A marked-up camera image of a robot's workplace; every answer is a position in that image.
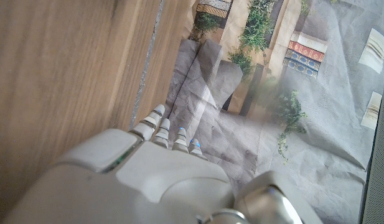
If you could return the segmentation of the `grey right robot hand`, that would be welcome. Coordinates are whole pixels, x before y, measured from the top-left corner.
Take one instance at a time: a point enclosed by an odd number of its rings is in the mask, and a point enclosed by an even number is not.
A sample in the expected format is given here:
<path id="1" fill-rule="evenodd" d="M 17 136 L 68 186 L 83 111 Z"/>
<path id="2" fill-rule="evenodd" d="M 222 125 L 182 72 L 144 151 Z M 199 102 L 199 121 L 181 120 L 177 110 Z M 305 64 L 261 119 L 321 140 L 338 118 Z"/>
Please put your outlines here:
<path id="1" fill-rule="evenodd" d="M 235 194 L 230 178 L 186 139 L 169 143 L 157 105 L 130 131 L 107 129 L 62 155 L 5 223 L 319 223 L 302 193 L 274 171 Z"/>

